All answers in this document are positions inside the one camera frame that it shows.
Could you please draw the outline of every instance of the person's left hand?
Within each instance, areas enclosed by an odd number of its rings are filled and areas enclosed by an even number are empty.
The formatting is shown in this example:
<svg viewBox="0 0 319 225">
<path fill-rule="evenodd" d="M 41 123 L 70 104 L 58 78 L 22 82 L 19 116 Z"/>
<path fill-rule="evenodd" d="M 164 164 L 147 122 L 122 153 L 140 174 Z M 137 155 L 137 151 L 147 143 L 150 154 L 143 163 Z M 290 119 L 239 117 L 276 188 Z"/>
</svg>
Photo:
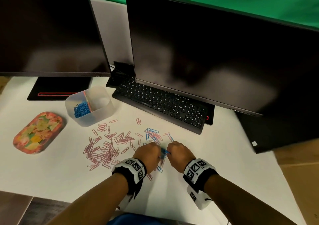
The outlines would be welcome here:
<svg viewBox="0 0 319 225">
<path fill-rule="evenodd" d="M 161 156 L 161 149 L 155 142 L 143 145 L 139 147 L 133 158 L 141 160 L 146 166 L 147 173 L 149 174 L 154 169 L 156 169 Z"/>
</svg>

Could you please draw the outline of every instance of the black monitor screen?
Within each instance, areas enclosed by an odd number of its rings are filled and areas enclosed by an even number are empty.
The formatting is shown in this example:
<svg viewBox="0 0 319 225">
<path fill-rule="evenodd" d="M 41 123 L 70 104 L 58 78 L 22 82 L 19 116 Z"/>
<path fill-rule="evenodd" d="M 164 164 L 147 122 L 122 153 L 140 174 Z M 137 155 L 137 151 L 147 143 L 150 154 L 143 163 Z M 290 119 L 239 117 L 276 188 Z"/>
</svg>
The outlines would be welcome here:
<svg viewBox="0 0 319 225">
<path fill-rule="evenodd" d="M 109 75 L 90 0 L 0 0 L 0 15 L 0 74 Z"/>
<path fill-rule="evenodd" d="M 126 3 L 137 82 L 262 114 L 319 63 L 315 30 L 184 0 Z"/>
</svg>

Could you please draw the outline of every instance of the black and white square marker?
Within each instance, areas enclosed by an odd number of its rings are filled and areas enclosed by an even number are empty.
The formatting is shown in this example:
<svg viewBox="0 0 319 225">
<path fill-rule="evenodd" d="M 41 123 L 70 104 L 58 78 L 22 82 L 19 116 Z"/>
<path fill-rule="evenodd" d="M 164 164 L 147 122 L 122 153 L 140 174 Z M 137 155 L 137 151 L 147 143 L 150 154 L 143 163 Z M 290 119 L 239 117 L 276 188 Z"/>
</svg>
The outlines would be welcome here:
<svg viewBox="0 0 319 225">
<path fill-rule="evenodd" d="M 138 172 L 138 180 L 141 180 L 143 178 L 143 170 Z"/>
<path fill-rule="evenodd" d="M 187 172 L 187 177 L 190 179 L 190 180 L 192 180 L 193 179 L 193 177 L 194 177 L 194 173 L 191 171 L 191 170 L 189 170 L 188 172 Z"/>
<path fill-rule="evenodd" d="M 206 165 L 206 163 L 205 163 L 204 161 L 202 161 L 202 160 L 201 160 L 201 161 L 198 161 L 197 163 L 198 163 L 200 166 Z"/>
<path fill-rule="evenodd" d="M 139 171 L 139 170 L 141 169 L 141 167 L 138 165 L 138 163 L 133 164 L 132 167 L 133 167 L 136 171 Z"/>
<path fill-rule="evenodd" d="M 189 195 L 190 195 L 190 197 L 193 199 L 193 201 L 196 201 L 197 198 L 196 198 L 196 196 L 193 194 L 193 192 L 191 192 Z"/>
<path fill-rule="evenodd" d="M 129 160 L 126 161 L 125 163 L 126 163 L 126 164 L 133 164 L 134 162 L 135 162 L 134 160 L 129 159 Z"/>
<path fill-rule="evenodd" d="M 200 167 L 196 163 L 194 163 L 190 168 L 192 171 L 196 172 Z"/>
</svg>

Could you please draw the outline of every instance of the white wall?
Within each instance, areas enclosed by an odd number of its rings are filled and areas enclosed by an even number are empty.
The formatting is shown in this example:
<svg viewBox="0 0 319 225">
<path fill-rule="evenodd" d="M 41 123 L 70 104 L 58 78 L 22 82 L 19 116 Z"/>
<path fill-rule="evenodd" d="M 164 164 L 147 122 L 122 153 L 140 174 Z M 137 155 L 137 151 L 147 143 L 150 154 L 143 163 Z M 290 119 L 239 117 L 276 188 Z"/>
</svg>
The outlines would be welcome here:
<svg viewBox="0 0 319 225">
<path fill-rule="evenodd" d="M 133 64 L 126 5 L 106 0 L 91 0 L 91 4 L 110 64 Z"/>
</svg>

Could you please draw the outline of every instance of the wristband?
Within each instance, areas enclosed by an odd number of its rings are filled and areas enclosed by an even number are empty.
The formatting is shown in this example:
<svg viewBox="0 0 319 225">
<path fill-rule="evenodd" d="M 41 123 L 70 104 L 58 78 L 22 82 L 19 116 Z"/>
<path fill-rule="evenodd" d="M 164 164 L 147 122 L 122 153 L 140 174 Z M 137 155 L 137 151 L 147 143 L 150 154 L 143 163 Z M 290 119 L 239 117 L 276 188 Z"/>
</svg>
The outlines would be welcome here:
<svg viewBox="0 0 319 225">
<path fill-rule="evenodd" d="M 128 195 L 135 193 L 134 199 L 141 190 L 143 179 L 147 174 L 144 163 L 136 158 L 128 158 L 116 164 L 112 169 L 112 175 L 115 173 L 122 174 L 129 186 Z"/>
<path fill-rule="evenodd" d="M 204 191 L 204 185 L 211 175 L 218 175 L 215 167 L 201 158 L 193 159 L 184 170 L 183 178 L 195 191 Z"/>
</svg>

